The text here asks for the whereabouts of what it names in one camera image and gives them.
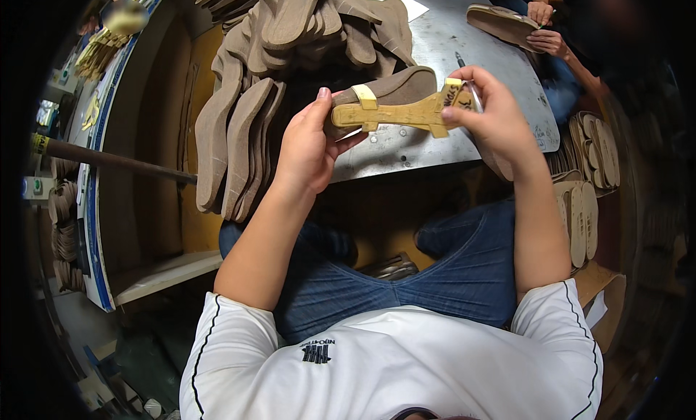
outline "blue strip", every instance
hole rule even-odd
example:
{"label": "blue strip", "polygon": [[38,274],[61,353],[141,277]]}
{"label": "blue strip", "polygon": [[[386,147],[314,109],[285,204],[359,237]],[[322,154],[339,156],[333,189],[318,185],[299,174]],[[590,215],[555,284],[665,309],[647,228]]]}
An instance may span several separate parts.
{"label": "blue strip", "polygon": [[[148,13],[152,14],[152,11],[159,5],[161,0],[154,0],[152,5],[148,8]],[[107,115],[111,110],[111,101],[113,100],[113,94],[116,92],[116,84],[118,79],[123,73],[123,68],[126,66],[127,57],[133,52],[133,47],[138,40],[140,33],[133,35],[126,45],[125,54],[118,63],[116,72],[113,74],[113,79],[109,85],[109,92],[104,100],[101,107],[101,113],[99,115],[99,123],[95,131],[94,137],[92,138],[92,148],[93,150],[101,151],[101,142],[104,135],[104,127],[107,124]],[[113,311],[114,308],[111,306],[111,301],[109,300],[109,291],[107,290],[107,283],[104,278],[104,271],[101,269],[102,263],[100,259],[100,247],[97,237],[97,169],[91,168],[89,173],[89,178],[87,180],[87,192],[85,194],[87,201],[87,247],[89,253],[92,257],[92,274],[95,277],[95,283],[97,284],[97,292],[99,293],[99,298],[101,300],[101,307],[107,311]]]}

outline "cardboard box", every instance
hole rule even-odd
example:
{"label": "cardboard box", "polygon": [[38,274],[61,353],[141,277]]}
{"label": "cardboard box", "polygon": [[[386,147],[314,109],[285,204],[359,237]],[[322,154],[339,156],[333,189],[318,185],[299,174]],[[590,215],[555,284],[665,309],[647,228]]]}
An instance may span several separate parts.
{"label": "cardboard box", "polygon": [[575,273],[573,278],[575,278],[578,299],[583,309],[596,298],[599,292],[604,291],[604,304],[607,310],[591,330],[599,349],[602,353],[606,353],[614,340],[614,334],[624,309],[626,276],[602,268],[590,260]]}

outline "worker's hand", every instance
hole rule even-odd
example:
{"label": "worker's hand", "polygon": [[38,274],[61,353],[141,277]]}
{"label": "worker's hand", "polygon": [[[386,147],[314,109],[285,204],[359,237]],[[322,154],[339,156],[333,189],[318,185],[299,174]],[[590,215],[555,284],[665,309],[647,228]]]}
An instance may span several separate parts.
{"label": "worker's hand", "polygon": [[327,139],[324,120],[331,110],[331,91],[319,89],[317,100],[295,115],[285,129],[274,185],[290,192],[316,195],[326,189],[336,157],[359,144],[368,133],[338,142]]}
{"label": "worker's hand", "polygon": [[544,3],[543,1],[530,1],[527,3],[527,16],[532,18],[540,26],[553,25],[551,16],[553,15],[553,6]]}
{"label": "worker's hand", "polygon": [[527,42],[537,50],[549,53],[551,56],[564,59],[568,55],[568,45],[561,36],[561,33],[551,30],[535,30],[527,36]]}
{"label": "worker's hand", "polygon": [[492,152],[513,166],[525,163],[531,153],[541,153],[524,114],[506,85],[478,66],[460,67],[449,75],[473,80],[482,90],[482,114],[458,107],[445,107],[442,119],[448,125],[463,125]]}

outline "fingernail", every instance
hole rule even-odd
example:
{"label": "fingernail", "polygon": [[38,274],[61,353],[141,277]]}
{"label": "fingernail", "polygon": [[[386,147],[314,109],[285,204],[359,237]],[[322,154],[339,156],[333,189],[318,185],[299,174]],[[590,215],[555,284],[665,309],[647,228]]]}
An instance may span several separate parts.
{"label": "fingernail", "polygon": [[451,107],[445,107],[442,109],[442,119],[452,119],[452,117],[455,115],[454,111],[452,111]]}

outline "denim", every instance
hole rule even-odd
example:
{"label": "denim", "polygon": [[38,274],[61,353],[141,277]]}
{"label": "denim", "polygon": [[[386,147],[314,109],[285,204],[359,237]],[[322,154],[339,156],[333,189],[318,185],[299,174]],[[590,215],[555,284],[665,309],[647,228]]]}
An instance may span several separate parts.
{"label": "denim", "polygon": [[[223,258],[240,235],[239,225],[223,223]],[[359,313],[416,305],[499,328],[517,308],[513,236],[510,200],[431,220],[416,234],[416,245],[438,260],[405,279],[385,281],[341,262],[352,249],[348,234],[306,222],[274,309],[275,326],[297,344]]]}
{"label": "denim", "polygon": [[[496,6],[511,9],[519,14],[527,15],[527,3],[524,0],[490,0]],[[556,123],[562,124],[568,120],[573,106],[583,93],[583,87],[570,71],[568,64],[559,57],[544,56],[551,69],[551,78],[542,80],[542,87],[548,100]]]}

